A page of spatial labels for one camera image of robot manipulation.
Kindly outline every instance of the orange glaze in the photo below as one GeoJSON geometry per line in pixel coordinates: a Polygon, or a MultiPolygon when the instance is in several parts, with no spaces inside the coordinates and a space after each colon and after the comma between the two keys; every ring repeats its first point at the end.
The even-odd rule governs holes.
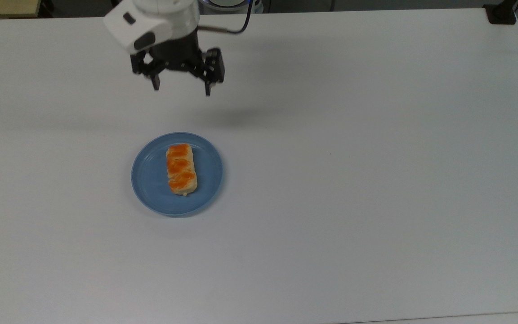
{"type": "Polygon", "coordinates": [[[170,175],[178,174],[183,171],[184,168],[189,166],[189,161],[184,158],[175,159],[175,160],[167,160],[167,172],[170,175]]]}
{"type": "Polygon", "coordinates": [[[169,180],[169,187],[171,187],[171,189],[181,189],[187,186],[194,178],[195,174],[193,172],[183,172],[172,180],[169,180]]]}
{"type": "Polygon", "coordinates": [[[167,158],[183,158],[189,152],[189,144],[177,144],[169,147],[167,158]]]}

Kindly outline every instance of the wooden surface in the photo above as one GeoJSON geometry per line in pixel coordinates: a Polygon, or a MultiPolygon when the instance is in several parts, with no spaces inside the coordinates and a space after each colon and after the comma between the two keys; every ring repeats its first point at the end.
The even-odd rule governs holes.
{"type": "Polygon", "coordinates": [[[37,17],[41,0],[0,0],[0,18],[37,17]]]}

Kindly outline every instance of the robotic arm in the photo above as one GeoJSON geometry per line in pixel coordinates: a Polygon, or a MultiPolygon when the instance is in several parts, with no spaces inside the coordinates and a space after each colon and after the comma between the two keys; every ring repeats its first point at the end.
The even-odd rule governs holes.
{"type": "MultiPolygon", "coordinates": [[[[203,80],[207,96],[214,84],[223,82],[221,50],[203,53],[199,48],[196,0],[123,0],[103,22],[131,55],[133,73],[150,78],[155,90],[160,87],[159,73],[165,69],[189,72],[203,80]],[[152,58],[149,63],[144,61],[147,54],[152,58]]],[[[207,30],[225,32],[213,27],[207,30]]]]}

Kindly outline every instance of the gray floor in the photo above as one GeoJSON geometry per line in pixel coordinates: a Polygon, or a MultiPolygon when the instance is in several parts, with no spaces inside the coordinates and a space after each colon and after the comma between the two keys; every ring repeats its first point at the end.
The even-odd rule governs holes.
{"type": "MultiPolygon", "coordinates": [[[[263,0],[271,13],[329,11],[331,0],[263,0]]],[[[99,17],[111,9],[110,0],[53,0],[54,17],[99,17]]],[[[336,11],[481,8],[500,0],[336,0],[336,11]]]]}

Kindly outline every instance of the bread roll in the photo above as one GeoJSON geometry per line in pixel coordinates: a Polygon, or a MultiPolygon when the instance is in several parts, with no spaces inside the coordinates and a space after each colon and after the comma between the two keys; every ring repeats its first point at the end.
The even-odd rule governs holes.
{"type": "Polygon", "coordinates": [[[176,195],[187,196],[197,189],[197,174],[193,163],[193,149],[183,143],[169,147],[167,153],[169,188],[176,195]]]}

